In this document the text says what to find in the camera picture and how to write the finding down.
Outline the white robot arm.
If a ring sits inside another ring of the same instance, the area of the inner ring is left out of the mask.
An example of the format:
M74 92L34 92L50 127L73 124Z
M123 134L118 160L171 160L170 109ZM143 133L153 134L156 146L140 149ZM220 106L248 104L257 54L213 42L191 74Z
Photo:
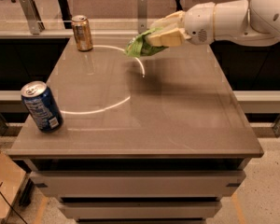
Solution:
M280 0L237 0L198 4L154 21L146 42L175 47L226 40L242 46L267 47L280 43Z

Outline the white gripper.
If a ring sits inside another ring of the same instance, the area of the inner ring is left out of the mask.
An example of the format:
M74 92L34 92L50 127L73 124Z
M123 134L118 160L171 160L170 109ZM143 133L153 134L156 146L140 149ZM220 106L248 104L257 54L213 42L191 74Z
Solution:
M146 36L146 42L153 47L177 47L186 40L195 45L213 43L215 6L213 2L198 4L190 8L186 14L185 11L179 10L152 22L150 29L178 28L153 32Z

